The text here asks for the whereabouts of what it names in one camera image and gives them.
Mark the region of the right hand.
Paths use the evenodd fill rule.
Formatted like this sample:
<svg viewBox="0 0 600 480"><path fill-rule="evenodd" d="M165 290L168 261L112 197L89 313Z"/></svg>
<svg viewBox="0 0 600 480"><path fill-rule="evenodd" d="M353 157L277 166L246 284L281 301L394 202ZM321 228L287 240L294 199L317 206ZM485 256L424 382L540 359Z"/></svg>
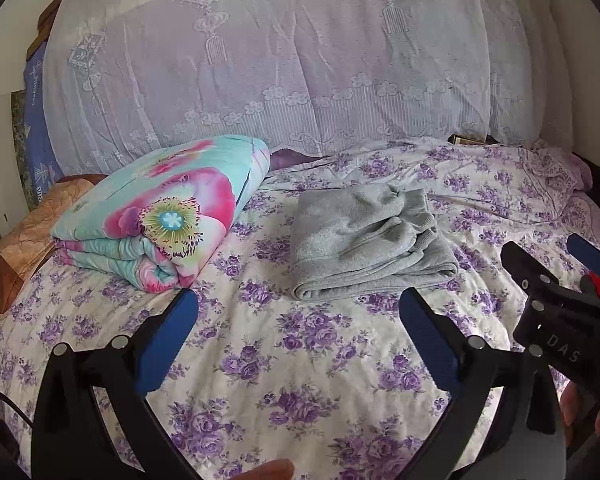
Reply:
<svg viewBox="0 0 600 480"><path fill-rule="evenodd" d="M571 446L582 434L600 436L600 405L585 388L568 382L559 400L566 445Z"/></svg>

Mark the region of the left hand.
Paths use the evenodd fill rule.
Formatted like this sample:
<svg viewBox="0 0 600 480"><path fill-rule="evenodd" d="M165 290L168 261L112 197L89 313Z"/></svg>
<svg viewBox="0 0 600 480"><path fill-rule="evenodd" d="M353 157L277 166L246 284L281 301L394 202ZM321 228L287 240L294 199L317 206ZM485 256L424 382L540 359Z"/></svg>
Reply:
<svg viewBox="0 0 600 480"><path fill-rule="evenodd" d="M232 480L291 480L294 464L291 460L272 460L233 477Z"/></svg>

